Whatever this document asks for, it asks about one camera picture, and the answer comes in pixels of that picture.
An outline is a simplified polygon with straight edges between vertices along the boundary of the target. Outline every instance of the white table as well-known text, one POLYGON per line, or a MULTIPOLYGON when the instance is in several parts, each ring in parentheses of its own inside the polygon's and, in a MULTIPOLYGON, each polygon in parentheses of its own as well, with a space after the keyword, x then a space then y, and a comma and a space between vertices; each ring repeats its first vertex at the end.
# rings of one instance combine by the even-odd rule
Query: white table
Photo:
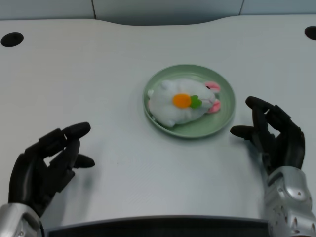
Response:
POLYGON ((188 26, 97 20, 1 21, 0 203, 19 153, 47 132, 88 121, 80 170, 43 217, 46 228, 119 217, 192 214, 260 218, 263 183, 254 150, 229 133, 251 125, 249 95, 278 104, 305 133, 303 171, 316 198, 316 16, 238 16, 188 26), (232 85, 235 118, 204 140, 179 140, 145 118, 142 90, 176 64, 209 67, 232 85))

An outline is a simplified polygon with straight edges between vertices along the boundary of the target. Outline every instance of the pink bunny ear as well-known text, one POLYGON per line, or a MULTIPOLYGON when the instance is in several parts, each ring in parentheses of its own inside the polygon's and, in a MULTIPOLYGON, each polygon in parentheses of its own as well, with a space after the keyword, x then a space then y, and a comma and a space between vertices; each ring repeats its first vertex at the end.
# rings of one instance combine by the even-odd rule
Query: pink bunny ear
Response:
POLYGON ((208 114, 216 113, 217 111, 219 111, 219 110, 221 109, 221 107, 222 107, 222 103, 221 103, 218 99, 216 99, 215 102, 214 102, 213 107, 210 108, 210 109, 207 111, 207 113, 208 113, 208 114))
POLYGON ((218 93, 221 91, 221 86, 214 81, 207 81, 205 86, 209 87, 214 93, 218 93))

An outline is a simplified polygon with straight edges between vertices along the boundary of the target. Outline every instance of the robotic finger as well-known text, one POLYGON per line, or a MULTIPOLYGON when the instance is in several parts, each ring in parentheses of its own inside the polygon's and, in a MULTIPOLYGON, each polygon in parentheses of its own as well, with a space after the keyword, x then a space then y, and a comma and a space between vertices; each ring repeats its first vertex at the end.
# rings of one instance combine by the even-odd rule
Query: robotic finger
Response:
POLYGON ((231 133, 249 140, 262 154, 268 174, 265 192, 266 216, 272 237, 316 237, 312 197, 301 170, 305 139, 301 129, 279 106, 248 97, 253 127, 234 126, 231 133), (277 138, 268 124, 278 130, 277 138))
POLYGON ((93 159, 79 154, 80 141, 90 131, 87 122, 56 129, 21 154, 12 171, 8 204, 0 208, 0 237, 44 235, 40 217, 75 176, 73 168, 90 168, 93 159), (57 155, 49 165, 44 159, 57 155))

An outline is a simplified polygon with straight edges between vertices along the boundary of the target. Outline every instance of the round plate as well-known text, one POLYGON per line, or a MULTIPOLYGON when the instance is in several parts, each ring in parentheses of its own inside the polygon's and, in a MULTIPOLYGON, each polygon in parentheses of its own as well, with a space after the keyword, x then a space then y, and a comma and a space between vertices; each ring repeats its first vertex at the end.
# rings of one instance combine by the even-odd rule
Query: round plate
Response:
POLYGON ((197 65, 184 64, 172 66, 156 73, 144 89, 143 105, 145 114, 157 128, 178 137, 200 138, 219 131, 233 118, 235 111, 235 95, 229 83, 215 71, 197 65), (216 95, 222 102, 221 110, 214 114, 205 114, 201 118, 183 125, 175 125, 172 128, 160 125, 153 119, 153 116, 149 111, 149 98, 147 92, 150 89, 155 90, 163 80, 175 80, 178 78, 190 78, 201 82, 217 82, 221 86, 220 93, 216 95))

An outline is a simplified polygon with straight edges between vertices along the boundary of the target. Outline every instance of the plush toy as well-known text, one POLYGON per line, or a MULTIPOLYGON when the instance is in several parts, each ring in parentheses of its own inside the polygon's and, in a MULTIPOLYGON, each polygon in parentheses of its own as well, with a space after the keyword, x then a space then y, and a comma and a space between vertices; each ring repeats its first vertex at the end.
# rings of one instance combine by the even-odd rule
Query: plush toy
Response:
POLYGON ((158 122, 173 127, 194 121, 205 113, 219 111, 221 102, 215 94, 220 89, 219 84, 213 81, 164 80, 155 90, 148 91, 148 107, 158 122))

